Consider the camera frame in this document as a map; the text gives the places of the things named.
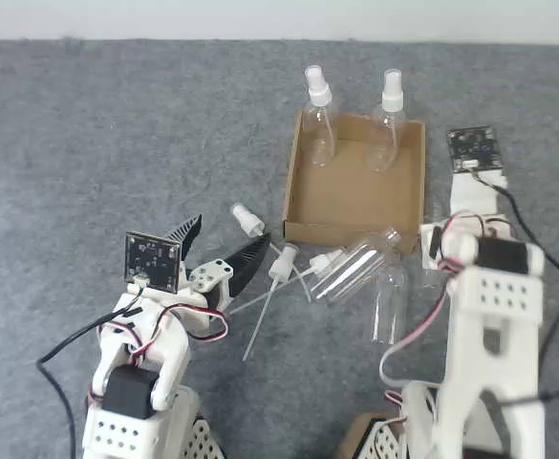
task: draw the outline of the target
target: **gray carpet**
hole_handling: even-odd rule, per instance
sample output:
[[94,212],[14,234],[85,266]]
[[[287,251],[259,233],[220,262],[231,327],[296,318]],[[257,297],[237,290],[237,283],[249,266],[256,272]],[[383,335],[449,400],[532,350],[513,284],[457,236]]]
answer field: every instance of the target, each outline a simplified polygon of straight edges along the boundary
[[[559,257],[559,47],[0,42],[0,459],[67,455],[64,412],[33,362],[114,306],[127,230],[164,233],[201,212],[195,264],[246,242],[228,214],[243,201],[280,237],[294,114],[314,62],[356,112],[379,99],[379,71],[403,71],[408,114],[428,123],[428,207],[447,205],[446,129],[496,126],[510,186]],[[414,324],[437,293],[421,287],[415,256],[406,265]],[[559,274],[546,282],[549,318]],[[259,273],[240,301],[268,286]],[[194,345],[185,376],[228,457],[331,457],[354,416],[389,408],[381,349],[363,338],[368,306],[308,306],[294,285],[271,303],[243,364],[257,311],[235,316],[225,341]],[[446,319],[389,371],[439,379]],[[559,336],[549,357],[544,383],[559,387]],[[97,359],[91,334],[50,365],[78,442]],[[548,457],[559,458],[559,402],[547,419]]]

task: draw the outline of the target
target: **cardboard tray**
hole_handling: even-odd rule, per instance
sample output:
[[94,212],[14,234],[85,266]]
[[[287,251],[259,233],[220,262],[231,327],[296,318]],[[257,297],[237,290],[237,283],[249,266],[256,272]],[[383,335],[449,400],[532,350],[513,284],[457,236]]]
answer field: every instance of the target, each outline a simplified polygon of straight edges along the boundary
[[416,246],[423,216],[425,125],[407,123],[398,158],[382,173],[364,162],[371,127],[367,117],[341,114],[336,155],[315,167],[302,148],[298,113],[283,213],[287,240],[347,246],[367,232],[392,226],[402,235],[403,252]]

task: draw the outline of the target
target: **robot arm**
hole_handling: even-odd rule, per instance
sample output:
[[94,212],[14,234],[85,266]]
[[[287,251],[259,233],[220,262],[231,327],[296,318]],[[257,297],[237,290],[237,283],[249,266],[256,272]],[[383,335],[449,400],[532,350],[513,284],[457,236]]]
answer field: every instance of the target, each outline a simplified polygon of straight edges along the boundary
[[[470,447],[487,451],[488,457],[504,457],[480,396],[487,391],[503,401],[538,392],[545,257],[531,244],[458,230],[448,231],[442,242],[444,255],[464,268],[447,285],[451,313],[445,378],[436,397],[438,417],[431,415],[423,397],[430,386],[410,382],[402,391],[409,453],[413,459],[462,459],[469,457],[465,448]],[[498,340],[496,349],[484,344],[489,332]],[[542,403],[505,406],[503,414],[510,457],[542,459]]]
[[180,385],[190,360],[188,335],[209,339],[200,335],[214,324],[211,317],[219,318],[216,323],[227,333],[221,312],[251,280],[269,246],[264,235],[189,272],[183,259],[200,224],[200,216],[190,219],[169,233],[170,239],[127,234],[125,277],[131,283],[114,311],[145,288],[127,313],[99,333],[95,401],[83,436],[86,459],[168,459],[181,457],[189,445],[199,401]]

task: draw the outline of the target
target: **black cable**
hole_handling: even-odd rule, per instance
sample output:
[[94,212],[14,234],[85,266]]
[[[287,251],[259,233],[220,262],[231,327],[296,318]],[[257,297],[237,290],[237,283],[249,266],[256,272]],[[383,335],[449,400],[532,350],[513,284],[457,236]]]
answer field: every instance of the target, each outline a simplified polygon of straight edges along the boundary
[[45,356],[40,358],[35,363],[35,366],[37,367],[39,372],[45,377],[46,380],[48,380],[48,383],[52,385],[52,387],[58,394],[58,397],[60,398],[60,402],[62,402],[62,405],[65,408],[65,412],[67,413],[67,421],[69,423],[69,440],[70,440],[69,455],[71,459],[75,459],[75,417],[73,415],[73,411],[71,410],[71,404],[69,404],[69,399],[67,399],[67,396],[62,390],[62,387],[60,386],[58,381],[54,378],[54,376],[52,376],[52,374],[46,369],[46,367],[43,366],[43,364],[53,359],[56,356],[56,354],[62,351],[73,341],[75,341],[78,338],[81,338],[90,330],[94,330],[95,328],[97,328],[98,325],[102,325],[103,323],[113,320],[117,316],[126,313],[137,302],[137,300],[140,298],[142,293],[143,293],[143,288],[141,287],[139,289],[139,293],[131,300],[130,303],[128,303],[128,305],[124,306],[121,309],[118,309],[117,311],[114,311],[113,313],[106,314],[105,316],[99,317],[94,322],[91,322],[88,325],[85,325],[84,327],[80,328],[75,333],[73,333],[72,335],[66,337],[64,340],[59,342],[54,349],[52,349],[49,353],[47,353]]
[[[506,197],[506,199],[510,202],[510,206],[512,207],[512,211],[515,214],[515,217],[517,218],[517,221],[519,222],[519,225],[521,226],[522,230],[527,234],[527,237],[529,237],[529,239],[534,244],[536,244],[538,247],[540,247],[540,249],[545,254],[546,260],[551,265],[553,265],[557,269],[557,271],[559,271],[559,261],[557,261],[555,259],[555,257],[553,255],[551,255],[544,248],[544,246],[540,243],[540,241],[538,240],[536,235],[529,228],[529,226],[525,222],[524,218],[521,216],[521,212],[519,211],[519,206],[517,206],[517,201],[515,200],[515,197],[512,194],[510,194],[510,192],[507,191],[506,189],[504,189],[500,186],[490,184],[490,183],[486,182],[485,180],[481,179],[481,177],[479,177],[479,174],[477,174],[476,172],[472,172],[472,176],[474,177],[474,179],[477,182],[479,182],[479,183],[481,183],[485,186],[489,186],[490,188],[493,188],[498,193],[500,193],[504,197]],[[543,374],[545,359],[546,359],[546,356],[548,354],[548,349],[549,349],[550,343],[553,340],[553,338],[555,338],[555,335],[557,334],[558,328],[559,328],[559,314],[555,317],[555,319],[551,323],[550,327],[548,328],[547,335],[543,339],[543,343],[540,347],[540,352],[539,352],[539,355],[538,355],[538,378],[539,379],[542,377],[542,374]],[[555,399],[559,399],[559,390],[554,391],[554,392],[550,392],[550,391],[539,392],[537,395],[534,395],[534,396],[523,397],[523,398],[519,398],[519,399],[508,400],[508,401],[505,401],[505,402],[501,402],[500,405],[501,406],[511,406],[511,405],[515,405],[515,404],[529,404],[529,403],[538,402],[538,401],[545,403],[545,402],[550,402],[550,401],[555,400]]]
[[[547,261],[551,265],[553,265],[557,269],[557,271],[559,271],[559,261],[557,261],[555,259],[555,257],[553,255],[551,255],[547,251],[547,249],[545,249],[545,247],[540,243],[540,241],[538,240],[536,235],[533,233],[533,231],[529,228],[527,223],[524,221],[523,217],[521,216],[521,212],[519,211],[519,207],[517,206],[517,201],[515,200],[514,196],[512,194],[510,194],[510,192],[508,192],[504,188],[502,188],[500,186],[492,185],[492,184],[486,182],[485,180],[481,179],[481,177],[479,177],[479,175],[475,172],[472,173],[472,176],[474,177],[474,179],[476,181],[480,182],[481,184],[483,184],[485,186],[489,186],[489,187],[495,189],[497,192],[499,192],[500,194],[502,194],[503,196],[506,197],[506,199],[510,202],[510,206],[512,207],[512,211],[514,212],[515,217],[517,217],[517,221],[519,222],[519,225],[521,226],[523,231],[527,234],[527,237],[529,237],[529,239],[534,244],[536,244],[538,247],[540,247],[542,249],[543,253],[545,254],[545,258],[547,259]],[[543,343],[540,346],[540,352],[538,354],[538,377],[539,378],[542,377],[543,367],[544,367],[545,359],[546,359],[547,353],[548,353],[548,347],[550,346],[550,343],[553,340],[553,338],[555,338],[555,335],[557,334],[558,327],[559,327],[559,314],[553,320],[550,327],[548,328],[547,335],[543,339]]]
[[531,404],[532,402],[551,402],[553,400],[559,399],[559,390],[555,392],[544,391],[537,395],[532,395],[529,397],[521,397],[519,399],[507,400],[505,402],[499,402],[500,406],[513,406],[516,404]]

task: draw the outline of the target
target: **red and white wire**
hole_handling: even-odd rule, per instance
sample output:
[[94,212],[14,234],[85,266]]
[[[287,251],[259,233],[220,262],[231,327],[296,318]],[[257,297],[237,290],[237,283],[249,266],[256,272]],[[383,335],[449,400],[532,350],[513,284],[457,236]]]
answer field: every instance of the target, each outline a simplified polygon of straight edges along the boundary
[[[123,333],[129,334],[134,341],[134,343],[131,343],[130,345],[135,349],[139,349],[142,346],[142,340],[140,336],[137,334],[137,332],[127,324],[118,322],[116,320],[110,320],[109,322],[105,322],[97,327],[97,337],[99,340],[100,340],[100,333],[102,332],[103,327],[110,327],[113,328],[114,330],[121,330]],[[133,356],[132,351],[130,356],[130,363],[139,363],[137,361],[137,357]]]
[[423,334],[423,332],[425,332],[425,330],[427,330],[427,328],[432,324],[432,322],[434,322],[436,317],[439,315],[439,312],[442,309],[442,305],[445,303],[447,297],[448,297],[448,293],[447,293],[447,290],[446,290],[446,287],[445,287],[445,288],[443,288],[442,295],[438,299],[434,309],[430,312],[430,314],[428,314],[428,316],[423,320],[423,322],[420,323],[417,326],[417,328],[415,328],[411,333],[409,333],[403,339],[398,341],[396,344],[390,346],[385,351],[385,353],[381,357],[381,361],[378,364],[378,374],[381,377],[381,380],[386,385],[388,385],[390,387],[404,387],[407,383],[409,383],[411,381],[411,380],[394,380],[394,379],[390,378],[383,371],[383,365],[385,364],[385,361],[387,361],[387,359],[390,356],[395,354],[397,351],[399,351],[401,349],[404,349],[406,346],[408,346],[413,341],[415,341],[417,338],[419,338]]
[[398,407],[402,407],[402,396],[395,390],[386,390],[385,400],[395,404]]
[[204,342],[211,342],[211,341],[219,341],[220,339],[223,339],[226,337],[226,335],[228,334],[228,322],[226,320],[226,316],[224,316],[224,314],[222,314],[219,311],[214,311],[211,309],[206,309],[206,308],[199,308],[198,306],[191,306],[188,304],[173,304],[171,306],[167,306],[166,308],[164,308],[162,310],[162,312],[159,314],[158,319],[156,320],[156,326],[154,327],[154,331],[152,333],[152,337],[145,342],[144,344],[142,344],[139,348],[135,349],[132,352],[132,355],[135,357],[144,357],[145,352],[152,346],[152,344],[154,344],[154,342],[156,341],[156,339],[158,339],[158,336],[161,333],[161,321],[162,319],[169,313],[169,312],[179,312],[180,310],[182,311],[188,311],[190,313],[193,314],[200,314],[200,315],[205,315],[205,316],[211,316],[211,317],[216,317],[218,318],[223,325],[223,329],[221,332],[212,334],[212,335],[208,335],[206,337],[199,337],[196,335],[193,335],[191,333],[188,332],[188,335],[190,337],[192,337],[193,339],[199,340],[199,341],[204,341]]

